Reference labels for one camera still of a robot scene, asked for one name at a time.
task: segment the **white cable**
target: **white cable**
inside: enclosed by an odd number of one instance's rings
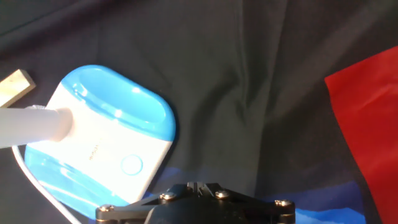
[[[61,202],[59,202],[50,192],[48,192],[40,183],[37,181],[37,179],[33,176],[33,174],[30,172],[30,170],[27,168],[21,153],[19,152],[18,146],[12,146],[12,152],[14,153],[15,160],[17,161],[19,167],[23,171],[23,173],[26,175],[26,177],[30,180],[30,182],[35,186],[35,188],[45,197],[47,200],[54,205],[58,211],[61,212],[61,214],[67,218],[70,223],[72,224],[81,224],[79,220],[74,217],[67,208],[65,208]]]

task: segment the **black metal mount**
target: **black metal mount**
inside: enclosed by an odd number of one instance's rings
[[[96,209],[97,224],[267,223],[294,224],[295,205],[288,200],[263,202],[219,184],[189,182],[125,207]]]

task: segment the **blue plastic trim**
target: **blue plastic trim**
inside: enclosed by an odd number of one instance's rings
[[[109,68],[86,65],[70,72],[61,84],[105,118],[157,139],[174,140],[175,119],[167,102]]]
[[[25,163],[57,200],[88,218],[95,219],[95,210],[101,205],[129,205],[86,174],[30,146],[26,146]]]

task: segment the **white plastic tube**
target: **white plastic tube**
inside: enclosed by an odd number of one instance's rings
[[[61,141],[72,126],[72,112],[0,108],[0,148],[37,141]]]

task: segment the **circular button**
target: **circular button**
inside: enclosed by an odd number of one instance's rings
[[[122,160],[121,168],[127,175],[137,175],[142,170],[142,159],[135,154],[126,156]]]

